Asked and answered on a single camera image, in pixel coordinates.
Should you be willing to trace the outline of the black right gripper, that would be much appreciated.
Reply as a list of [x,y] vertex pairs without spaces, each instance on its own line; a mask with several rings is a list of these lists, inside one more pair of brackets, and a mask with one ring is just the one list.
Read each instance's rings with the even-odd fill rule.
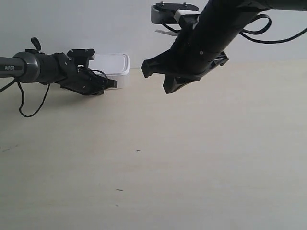
[[223,50],[247,25],[247,1],[210,0],[201,12],[177,9],[174,18],[184,26],[172,48],[141,65],[145,78],[165,75],[166,94],[200,81],[228,61]]

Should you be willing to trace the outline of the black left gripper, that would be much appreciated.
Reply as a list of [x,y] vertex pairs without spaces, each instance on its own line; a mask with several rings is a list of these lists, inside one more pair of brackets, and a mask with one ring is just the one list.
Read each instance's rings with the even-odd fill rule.
[[116,89],[118,83],[107,76],[94,73],[89,67],[86,69],[76,66],[65,53],[57,53],[56,60],[61,78],[56,84],[61,88],[70,90],[84,96],[101,95],[106,89]]

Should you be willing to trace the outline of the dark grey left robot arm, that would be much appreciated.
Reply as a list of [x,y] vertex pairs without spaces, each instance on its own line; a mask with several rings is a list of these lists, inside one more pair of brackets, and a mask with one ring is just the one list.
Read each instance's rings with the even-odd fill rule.
[[117,88],[117,81],[89,68],[94,55],[94,49],[72,49],[67,54],[51,55],[26,49],[11,58],[0,58],[0,77],[13,77],[21,83],[56,83],[84,96],[101,95],[107,89]]

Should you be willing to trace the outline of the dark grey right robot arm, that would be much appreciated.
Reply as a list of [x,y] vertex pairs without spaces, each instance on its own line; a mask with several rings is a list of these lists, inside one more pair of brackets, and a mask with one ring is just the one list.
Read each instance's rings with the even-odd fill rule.
[[306,11],[305,0],[210,0],[202,11],[192,4],[159,2],[151,6],[151,21],[167,26],[178,24],[172,46],[162,54],[144,60],[145,78],[164,74],[167,94],[202,79],[228,57],[225,48],[245,27],[263,17],[267,10]]

